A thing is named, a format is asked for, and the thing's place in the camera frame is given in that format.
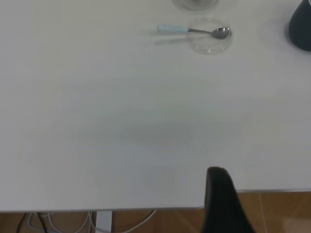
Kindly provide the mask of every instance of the white table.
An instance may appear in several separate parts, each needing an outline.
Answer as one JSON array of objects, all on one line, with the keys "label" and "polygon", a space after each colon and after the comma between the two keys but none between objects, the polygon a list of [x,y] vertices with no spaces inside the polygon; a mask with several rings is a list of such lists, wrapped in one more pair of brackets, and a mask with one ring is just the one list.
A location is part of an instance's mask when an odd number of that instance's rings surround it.
[{"label": "white table", "polygon": [[170,0],[2,0],[0,211],[202,206],[209,166],[311,188],[300,0],[220,1],[233,43],[205,56],[155,31],[197,17]]}]

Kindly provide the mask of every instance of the metal spoon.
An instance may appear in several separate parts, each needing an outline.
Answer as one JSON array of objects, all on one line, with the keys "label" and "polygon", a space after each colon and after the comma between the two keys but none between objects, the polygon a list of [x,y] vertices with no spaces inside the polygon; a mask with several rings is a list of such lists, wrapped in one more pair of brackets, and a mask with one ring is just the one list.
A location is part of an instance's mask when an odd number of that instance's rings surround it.
[{"label": "metal spoon", "polygon": [[186,28],[181,26],[174,26],[174,25],[166,25],[166,24],[159,24],[157,26],[159,31],[163,32],[173,32],[173,33],[207,33],[211,34],[213,37],[218,39],[225,39],[230,34],[230,28],[217,28],[212,32],[197,30],[192,28]]}]

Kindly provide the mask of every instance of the floor tile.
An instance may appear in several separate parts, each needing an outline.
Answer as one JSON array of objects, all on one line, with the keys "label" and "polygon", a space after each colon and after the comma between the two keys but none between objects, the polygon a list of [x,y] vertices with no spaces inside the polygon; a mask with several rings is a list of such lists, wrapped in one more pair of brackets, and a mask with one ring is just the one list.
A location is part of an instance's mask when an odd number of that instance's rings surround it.
[{"label": "floor tile", "polygon": [[180,211],[165,210],[163,211],[163,229],[164,233],[200,233],[191,221],[184,218]]},{"label": "floor tile", "polygon": [[311,233],[311,192],[261,194],[268,233]]},{"label": "floor tile", "polygon": [[[126,231],[146,219],[152,210],[145,211],[114,211],[112,215],[112,229],[116,232]],[[163,233],[163,213],[155,214],[143,225],[137,227],[132,233]]]},{"label": "floor tile", "polygon": [[245,214],[256,233],[265,233],[265,225],[259,194],[239,193],[238,196],[245,211]]},{"label": "floor tile", "polygon": [[178,210],[177,213],[181,216],[182,221],[187,221],[197,232],[201,232],[205,209],[197,209],[197,210]]},{"label": "floor tile", "polygon": [[[21,220],[23,213],[1,213],[0,214],[0,232],[2,233],[15,233],[19,221]],[[29,214],[22,225],[21,233],[37,233],[38,231],[32,230],[28,227]],[[79,229],[86,217],[86,212],[62,212],[55,213],[52,216],[54,225],[62,232],[73,233]],[[49,224],[47,217],[43,218],[48,229],[53,229]],[[42,225],[36,215],[33,215],[32,225],[42,228]],[[80,233],[87,233],[88,223],[83,227]]]}]

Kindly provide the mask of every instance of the black object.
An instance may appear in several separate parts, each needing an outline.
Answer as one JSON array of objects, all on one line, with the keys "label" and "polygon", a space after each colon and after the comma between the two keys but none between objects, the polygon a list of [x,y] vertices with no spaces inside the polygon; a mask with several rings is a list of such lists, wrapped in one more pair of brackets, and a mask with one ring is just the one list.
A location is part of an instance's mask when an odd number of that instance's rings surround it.
[{"label": "black object", "polygon": [[18,223],[17,229],[16,229],[16,233],[20,233],[20,229],[23,226],[23,223],[25,221],[26,218],[26,213],[24,213],[23,217],[21,218],[21,220]]},{"label": "black object", "polygon": [[289,23],[291,41],[300,49],[311,51],[311,0],[303,0]]},{"label": "black object", "polygon": [[47,227],[46,227],[46,225],[45,225],[45,223],[44,223],[44,221],[43,221],[43,219],[42,219],[41,214],[37,212],[37,215],[38,215],[38,218],[39,218],[39,220],[40,220],[40,222],[41,222],[41,225],[42,225],[42,227],[43,227],[44,233],[48,233]]},{"label": "black object", "polygon": [[207,170],[203,233],[254,233],[228,172]]}]

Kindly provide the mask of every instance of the clear glass dish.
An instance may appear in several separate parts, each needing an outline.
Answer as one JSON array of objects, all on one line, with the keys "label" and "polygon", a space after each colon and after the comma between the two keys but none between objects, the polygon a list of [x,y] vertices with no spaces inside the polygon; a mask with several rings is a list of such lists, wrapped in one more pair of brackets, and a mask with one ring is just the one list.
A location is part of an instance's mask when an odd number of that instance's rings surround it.
[{"label": "clear glass dish", "polygon": [[[196,19],[191,25],[192,29],[199,29],[212,32],[217,28],[226,28],[229,24],[213,16],[204,16]],[[205,33],[188,33],[188,43],[190,47],[198,53],[206,55],[217,55],[225,51],[231,45],[232,29],[225,39],[217,39],[210,34]]]},{"label": "clear glass dish", "polygon": [[213,6],[218,0],[178,0],[185,9],[192,11],[206,10]]}]

